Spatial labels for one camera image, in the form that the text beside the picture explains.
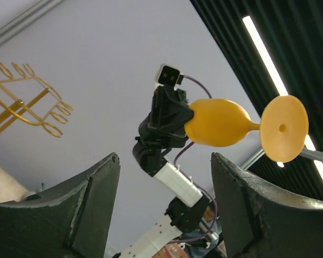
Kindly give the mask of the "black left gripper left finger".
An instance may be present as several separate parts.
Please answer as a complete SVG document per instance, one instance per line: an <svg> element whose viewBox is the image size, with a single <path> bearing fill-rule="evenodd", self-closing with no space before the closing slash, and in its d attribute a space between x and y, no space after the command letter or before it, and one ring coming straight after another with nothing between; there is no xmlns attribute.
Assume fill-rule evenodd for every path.
<svg viewBox="0 0 323 258"><path fill-rule="evenodd" d="M0 257L103 257L119 177L111 153L49 189L0 203Z"/></svg>

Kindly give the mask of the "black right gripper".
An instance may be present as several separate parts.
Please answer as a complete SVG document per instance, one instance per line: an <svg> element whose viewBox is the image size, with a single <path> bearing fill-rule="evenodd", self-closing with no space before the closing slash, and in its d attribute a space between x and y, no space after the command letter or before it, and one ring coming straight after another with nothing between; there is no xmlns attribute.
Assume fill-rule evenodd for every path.
<svg viewBox="0 0 323 258"><path fill-rule="evenodd" d="M185 90L158 86L153 93L151 111L138 127L136 140L153 148L182 148L188 140L185 124L193 117Z"/></svg>

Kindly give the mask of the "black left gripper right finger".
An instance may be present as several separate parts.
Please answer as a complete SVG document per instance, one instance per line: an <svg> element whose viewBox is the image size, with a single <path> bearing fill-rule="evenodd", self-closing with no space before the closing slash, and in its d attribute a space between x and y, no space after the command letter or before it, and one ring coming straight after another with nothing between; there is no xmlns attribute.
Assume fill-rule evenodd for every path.
<svg viewBox="0 0 323 258"><path fill-rule="evenodd" d="M212 153L228 257L323 257L323 201L282 189Z"/></svg>

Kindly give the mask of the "orange plastic wine glass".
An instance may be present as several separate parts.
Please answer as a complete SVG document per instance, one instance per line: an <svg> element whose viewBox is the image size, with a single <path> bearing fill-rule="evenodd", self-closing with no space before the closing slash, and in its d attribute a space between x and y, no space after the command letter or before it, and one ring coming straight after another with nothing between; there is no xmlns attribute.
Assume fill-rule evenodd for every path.
<svg viewBox="0 0 323 258"><path fill-rule="evenodd" d="M190 105L193 118L185 124L187 136L195 143L227 147L258 131L266 156L274 162L287 163L303 150L309 121L302 102L295 96L274 98L255 123L247 111L228 99L198 99Z"/></svg>

